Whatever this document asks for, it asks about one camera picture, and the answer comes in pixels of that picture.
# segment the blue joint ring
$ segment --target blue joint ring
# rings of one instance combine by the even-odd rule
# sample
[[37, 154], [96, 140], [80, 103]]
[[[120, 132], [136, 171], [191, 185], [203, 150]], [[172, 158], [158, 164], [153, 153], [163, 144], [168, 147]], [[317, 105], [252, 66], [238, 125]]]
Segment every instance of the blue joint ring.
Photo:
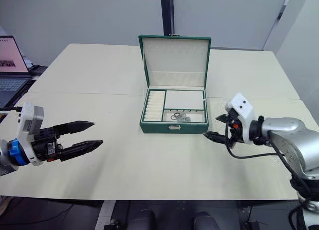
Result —
[[20, 164], [21, 166], [27, 165], [27, 163], [25, 162], [25, 160], [22, 157], [18, 139], [14, 139], [12, 141], [12, 149], [9, 152], [10, 152], [10, 155], [16, 159], [18, 164]]

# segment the laptop screen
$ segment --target laptop screen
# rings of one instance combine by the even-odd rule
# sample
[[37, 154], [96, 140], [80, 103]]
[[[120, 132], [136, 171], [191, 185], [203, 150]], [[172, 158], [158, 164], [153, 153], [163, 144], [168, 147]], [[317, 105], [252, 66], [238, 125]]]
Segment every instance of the laptop screen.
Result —
[[13, 36], [0, 36], [0, 72], [28, 73]]

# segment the robotic arm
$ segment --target robotic arm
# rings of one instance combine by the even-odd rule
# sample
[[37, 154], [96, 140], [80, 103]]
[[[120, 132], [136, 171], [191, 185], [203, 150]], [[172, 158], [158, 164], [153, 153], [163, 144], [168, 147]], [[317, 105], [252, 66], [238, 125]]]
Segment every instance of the robotic arm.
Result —
[[57, 142], [61, 135], [81, 132], [94, 123], [75, 121], [41, 129], [44, 119], [42, 107], [25, 103], [22, 108], [16, 107], [15, 110], [21, 112], [17, 138], [9, 142], [0, 139], [0, 176], [14, 172], [19, 166], [29, 163], [37, 166], [43, 161], [72, 159], [93, 151], [103, 143], [102, 140], [84, 141], [63, 149]]
[[[225, 106], [228, 114], [216, 119], [226, 124], [225, 135], [207, 132], [204, 135], [217, 143], [226, 145], [235, 158], [247, 159], [267, 155], [278, 156], [291, 172], [291, 186], [298, 192], [301, 204], [289, 213], [289, 222], [297, 212], [297, 228], [300, 230], [319, 229], [319, 133], [309, 130], [295, 118], [255, 118], [248, 100], [238, 93]], [[235, 143], [267, 145], [276, 153], [236, 156], [231, 152]]]

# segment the white table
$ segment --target white table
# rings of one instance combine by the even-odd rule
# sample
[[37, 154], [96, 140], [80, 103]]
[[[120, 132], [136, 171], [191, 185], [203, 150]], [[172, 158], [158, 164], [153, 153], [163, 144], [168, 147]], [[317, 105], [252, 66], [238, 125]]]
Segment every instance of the white table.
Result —
[[[30, 92], [143, 95], [147, 86], [139, 46], [71, 44]], [[207, 97], [299, 99], [269, 51], [211, 50]]]
[[[227, 100], [208, 98], [210, 129], [220, 133], [224, 124], [213, 118], [224, 113]], [[44, 107], [42, 127], [76, 120], [95, 122], [84, 132], [63, 136], [64, 147], [85, 140], [103, 139], [104, 143], [65, 162], [27, 165], [0, 177], [1, 195], [117, 200], [297, 198], [289, 172], [275, 156], [238, 160], [225, 146], [202, 135], [143, 134], [139, 127], [142, 95], [28, 93], [20, 104], [24, 101]], [[319, 130], [300, 100], [252, 98], [250, 102], [256, 115], [296, 117]], [[16, 121], [16, 113], [7, 116], [0, 125], [2, 138], [15, 138]], [[248, 155], [273, 150], [237, 144], [234, 151]]]

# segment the laptop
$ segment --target laptop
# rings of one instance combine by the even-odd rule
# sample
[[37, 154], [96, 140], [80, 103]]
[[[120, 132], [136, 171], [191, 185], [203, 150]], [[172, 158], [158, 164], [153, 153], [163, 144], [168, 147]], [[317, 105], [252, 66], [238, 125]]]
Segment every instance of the laptop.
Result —
[[14, 37], [0, 36], [0, 107], [5, 107], [30, 80]]

